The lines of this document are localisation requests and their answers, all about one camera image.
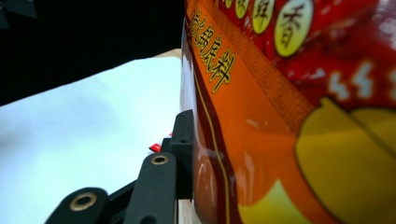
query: snack bag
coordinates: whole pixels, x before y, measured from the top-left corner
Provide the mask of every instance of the snack bag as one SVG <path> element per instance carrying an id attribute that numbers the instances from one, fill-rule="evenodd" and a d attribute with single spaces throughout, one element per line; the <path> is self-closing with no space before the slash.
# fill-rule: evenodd
<path id="1" fill-rule="evenodd" d="M 203 223 L 396 223 L 396 2 L 185 0 Z"/>

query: white backdrop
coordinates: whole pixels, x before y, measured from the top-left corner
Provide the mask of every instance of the white backdrop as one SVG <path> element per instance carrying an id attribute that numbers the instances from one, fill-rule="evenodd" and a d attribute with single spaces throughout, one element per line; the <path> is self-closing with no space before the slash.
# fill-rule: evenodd
<path id="1" fill-rule="evenodd" d="M 137 179 L 172 132 L 180 60 L 137 60 L 0 107 L 0 222 L 44 223 L 73 191 Z"/>

